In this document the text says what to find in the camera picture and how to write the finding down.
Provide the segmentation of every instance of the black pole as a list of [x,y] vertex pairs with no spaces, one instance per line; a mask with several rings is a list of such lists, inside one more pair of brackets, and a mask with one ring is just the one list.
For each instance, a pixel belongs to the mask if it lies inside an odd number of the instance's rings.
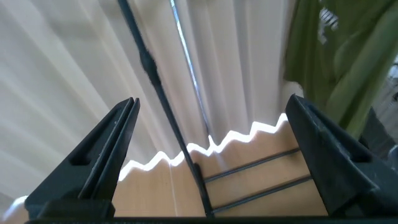
[[155,88],[155,91],[157,93],[157,96],[159,97],[160,103],[162,104],[162,107],[166,114],[166,117],[169,120],[169,123],[173,129],[175,137],[177,138],[178,145],[180,146],[181,151],[183,152],[183,154],[185,156],[185,160],[187,161],[187,164],[191,170],[193,178],[195,179],[195,182],[199,188],[199,193],[200,193],[200,197],[202,199],[203,206],[205,208],[206,216],[214,217],[214,214],[213,214],[212,208],[211,208],[211,204],[210,204],[210,199],[207,194],[206,187],[205,187],[205,182],[203,180],[203,177],[201,176],[200,168],[198,168],[198,169],[195,168],[192,158],[189,155],[189,152],[187,150],[185,141],[182,137],[180,128],[178,127],[177,121],[175,120],[175,116],[173,114],[173,111],[171,110],[169,101],[164,92],[162,82],[157,73],[157,67],[156,67],[155,60],[153,59],[152,55],[149,53],[149,51],[145,47],[145,43],[142,39],[141,33],[139,32],[136,20],[134,18],[134,15],[132,14],[129,3],[127,2],[127,0],[118,0],[118,2],[120,5],[120,8],[122,10],[123,16],[130,28],[131,34],[132,34],[134,40],[136,41],[142,67],[144,68],[145,72],[148,74],[149,80]]

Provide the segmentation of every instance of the white curtain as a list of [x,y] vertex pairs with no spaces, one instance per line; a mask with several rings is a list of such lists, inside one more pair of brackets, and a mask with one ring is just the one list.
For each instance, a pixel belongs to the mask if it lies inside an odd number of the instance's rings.
[[[299,91],[281,79],[294,2],[129,3],[186,143],[207,148],[209,134],[219,144],[229,130],[248,134],[253,121],[275,125]],[[140,98],[141,110],[127,160],[145,164],[159,151],[180,152],[117,1],[3,0],[0,35],[4,195],[29,194],[130,96]]]

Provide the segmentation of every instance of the green shirt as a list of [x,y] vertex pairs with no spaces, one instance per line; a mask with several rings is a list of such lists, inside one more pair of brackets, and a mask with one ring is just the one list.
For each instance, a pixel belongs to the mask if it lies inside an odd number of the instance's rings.
[[284,78],[358,138],[397,53],[398,1],[297,0]]

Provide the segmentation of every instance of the white print on shirt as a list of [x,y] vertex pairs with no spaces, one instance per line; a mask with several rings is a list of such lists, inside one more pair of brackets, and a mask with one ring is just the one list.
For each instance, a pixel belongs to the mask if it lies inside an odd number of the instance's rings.
[[318,24],[318,40],[321,42],[322,45],[328,41],[325,37],[325,27],[330,27],[332,31],[337,30],[338,17],[327,8],[323,7],[319,12]]

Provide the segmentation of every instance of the light strip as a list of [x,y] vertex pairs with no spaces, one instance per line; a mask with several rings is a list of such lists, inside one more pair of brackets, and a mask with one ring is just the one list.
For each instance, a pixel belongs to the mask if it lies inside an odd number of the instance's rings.
[[[209,136],[209,142],[210,146],[208,149],[204,149],[200,147],[197,144],[194,143],[189,143],[187,145],[188,152],[192,151],[198,151],[202,153],[203,155],[210,156],[213,152],[220,153],[223,151],[225,146],[230,143],[232,140],[237,140],[240,142],[250,142],[253,137],[256,135],[258,131],[264,131],[267,133],[274,134],[276,133],[279,128],[282,126],[282,123],[287,121],[287,117],[285,113],[282,113],[279,116],[278,123],[276,126],[271,126],[268,124],[260,123],[260,122],[253,122],[251,126],[250,133],[248,135],[241,134],[236,131],[229,131],[228,134],[225,136],[223,141],[219,146],[217,146],[211,136]],[[184,155],[182,151],[174,158],[170,159],[166,153],[163,151],[159,151],[147,164],[143,165],[139,162],[136,162],[134,160],[130,160],[121,170],[120,170],[120,175],[119,175],[119,181],[123,181],[124,178],[130,173],[132,169],[140,169],[144,171],[149,171],[153,169],[162,159],[166,160],[171,166],[178,166],[183,160],[184,160]]]

